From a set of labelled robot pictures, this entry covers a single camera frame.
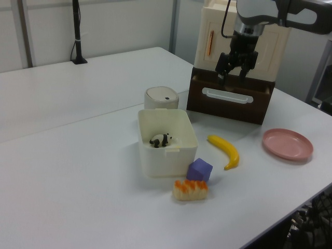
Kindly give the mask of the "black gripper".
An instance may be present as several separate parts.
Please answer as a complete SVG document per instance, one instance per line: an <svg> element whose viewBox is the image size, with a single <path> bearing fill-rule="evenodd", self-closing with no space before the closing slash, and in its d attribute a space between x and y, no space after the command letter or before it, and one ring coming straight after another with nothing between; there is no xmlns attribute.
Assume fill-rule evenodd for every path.
<svg viewBox="0 0 332 249"><path fill-rule="evenodd" d="M230 65L241 65L240 82L245 81L248 72L253 70L256 65L258 52L255 51L255 48L258 38L258 36L247 36L237 31L233 32L230 53L222 52L215 68L215 71L218 73L218 84L220 86L225 84L228 74L232 70Z"/></svg>

